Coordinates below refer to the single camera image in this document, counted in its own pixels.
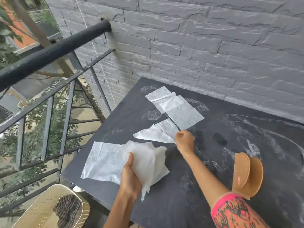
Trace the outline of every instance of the forearm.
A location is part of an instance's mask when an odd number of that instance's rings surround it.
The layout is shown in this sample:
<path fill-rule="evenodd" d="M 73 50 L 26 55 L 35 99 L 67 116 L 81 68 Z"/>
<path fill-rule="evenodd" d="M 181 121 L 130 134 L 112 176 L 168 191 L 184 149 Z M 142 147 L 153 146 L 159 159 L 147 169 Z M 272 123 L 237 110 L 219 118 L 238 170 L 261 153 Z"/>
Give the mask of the forearm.
<path fill-rule="evenodd" d="M 203 164 L 203 162 L 195 155 L 195 153 L 188 152 L 184 156 L 186 162 L 189 164 L 194 177 L 196 178 L 208 204 L 210 207 L 222 196 L 230 192 Z"/>
<path fill-rule="evenodd" d="M 104 228 L 127 228 L 134 202 L 128 194 L 119 191 Z"/>

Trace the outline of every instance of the tattoo-like pattern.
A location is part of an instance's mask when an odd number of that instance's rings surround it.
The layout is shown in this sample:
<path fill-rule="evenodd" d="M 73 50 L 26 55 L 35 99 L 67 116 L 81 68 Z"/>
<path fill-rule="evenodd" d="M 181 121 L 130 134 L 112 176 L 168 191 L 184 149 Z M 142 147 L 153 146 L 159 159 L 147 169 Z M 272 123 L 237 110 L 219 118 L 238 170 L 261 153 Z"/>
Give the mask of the tattoo-like pattern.
<path fill-rule="evenodd" d="M 269 228 L 242 198 L 226 201 L 213 219 L 217 228 Z"/>

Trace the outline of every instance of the white paper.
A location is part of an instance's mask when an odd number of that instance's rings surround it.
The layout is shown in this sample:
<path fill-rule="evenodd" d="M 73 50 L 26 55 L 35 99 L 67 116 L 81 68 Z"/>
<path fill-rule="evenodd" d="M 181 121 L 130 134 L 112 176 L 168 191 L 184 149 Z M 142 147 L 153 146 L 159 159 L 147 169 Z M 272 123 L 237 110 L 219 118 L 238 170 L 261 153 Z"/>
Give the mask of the white paper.
<path fill-rule="evenodd" d="M 161 103 L 161 107 L 180 130 L 186 130 L 204 119 L 204 117 L 180 95 Z"/>
<path fill-rule="evenodd" d="M 154 147 L 152 142 L 138 143 L 128 141 L 120 148 L 120 154 L 124 162 L 129 158 L 129 152 L 133 153 L 134 162 L 132 169 L 142 183 L 141 200 L 143 201 L 150 186 L 169 173 L 165 166 L 166 147 Z"/>
<path fill-rule="evenodd" d="M 166 87 L 161 87 L 152 93 L 146 95 L 146 98 L 152 102 L 155 107 L 160 111 L 160 113 L 165 113 L 164 109 L 161 107 L 161 103 L 168 101 L 170 98 L 176 96 L 175 92 L 171 93 Z"/>
<path fill-rule="evenodd" d="M 94 142 L 81 178 L 120 184 L 121 171 L 126 163 L 119 155 L 120 147 L 117 144 Z"/>
<path fill-rule="evenodd" d="M 175 134 L 178 132 L 178 128 L 170 119 L 166 119 L 155 125 L 152 125 L 149 129 L 143 129 L 133 136 L 138 139 L 157 141 L 164 143 L 175 143 Z"/>

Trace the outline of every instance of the white string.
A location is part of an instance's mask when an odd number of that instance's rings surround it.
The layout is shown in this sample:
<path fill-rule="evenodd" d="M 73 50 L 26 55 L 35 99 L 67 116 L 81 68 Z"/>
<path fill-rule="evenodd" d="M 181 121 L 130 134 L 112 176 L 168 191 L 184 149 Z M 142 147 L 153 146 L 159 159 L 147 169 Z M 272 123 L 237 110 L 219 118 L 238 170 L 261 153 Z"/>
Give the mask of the white string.
<path fill-rule="evenodd" d="M 79 4 L 78 4 L 78 1 L 77 1 L 77 0 L 76 0 L 76 4 L 77 4 L 77 7 L 78 7 L 78 9 L 79 9 L 79 11 L 80 11 L 80 14 L 81 14 L 81 17 L 82 17 L 82 19 L 83 19 L 83 22 L 85 23 L 86 28 L 88 28 L 87 23 L 85 22 L 85 18 L 83 17 L 82 11 L 81 11 L 81 9 L 80 9 L 80 7 L 79 7 Z M 98 54 L 97 54 L 97 51 L 96 51 L 96 49 L 95 49 L 95 46 L 94 46 L 94 43 L 93 43 L 93 42 L 92 42 L 92 45 L 93 45 L 93 48 L 94 48 L 94 50 L 95 50 L 96 56 L 98 57 Z M 102 70 L 102 72 L 103 72 L 103 75 L 105 76 L 105 74 L 104 74 L 104 71 L 103 71 L 103 68 L 102 68 L 102 65 L 101 65 L 101 62 L 100 62 L 100 61 L 99 61 L 99 64 L 100 64 L 101 70 Z M 114 96 L 113 96 L 113 94 L 112 94 L 111 88 L 110 88 L 110 86 L 109 86 L 109 83 L 108 83 L 107 77 L 105 76 L 104 78 L 105 78 L 105 80 L 106 80 L 106 82 L 107 82 L 107 85 L 108 85 L 108 87 L 109 87 L 109 90 L 110 90 L 110 93 L 111 93 L 111 95 L 112 95 L 112 98 L 113 98 L 114 104 L 115 104 L 115 106 L 117 106 L 117 105 L 116 105 L 116 103 L 115 103 Z"/>

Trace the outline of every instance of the handrail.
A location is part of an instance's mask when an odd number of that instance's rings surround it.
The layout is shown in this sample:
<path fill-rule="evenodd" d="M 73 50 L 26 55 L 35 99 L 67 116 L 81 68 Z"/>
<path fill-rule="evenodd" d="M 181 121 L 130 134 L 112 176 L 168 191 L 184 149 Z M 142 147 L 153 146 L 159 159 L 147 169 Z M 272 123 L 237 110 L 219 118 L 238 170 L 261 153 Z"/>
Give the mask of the handrail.
<path fill-rule="evenodd" d="M 16 63 L 0 70 L 0 92 L 16 84 L 30 74 L 67 55 L 96 37 L 111 31 L 111 25 L 103 20 L 83 31 L 80 31 L 48 48 L 33 53 Z"/>

